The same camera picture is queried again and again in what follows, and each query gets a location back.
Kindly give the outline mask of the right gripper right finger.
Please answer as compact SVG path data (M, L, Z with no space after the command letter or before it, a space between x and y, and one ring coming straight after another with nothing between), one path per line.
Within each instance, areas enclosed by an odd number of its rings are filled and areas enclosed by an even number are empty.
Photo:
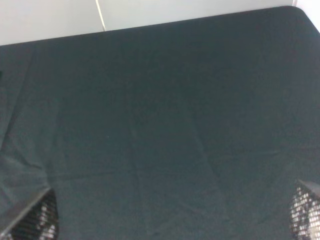
M297 180L289 208L290 231L294 240L320 239L320 185Z

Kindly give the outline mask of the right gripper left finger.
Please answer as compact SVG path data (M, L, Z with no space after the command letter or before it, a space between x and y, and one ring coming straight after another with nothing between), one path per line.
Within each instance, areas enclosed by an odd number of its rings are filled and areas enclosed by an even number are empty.
M59 231L56 193L50 187L33 193L0 215L2 240L56 240Z

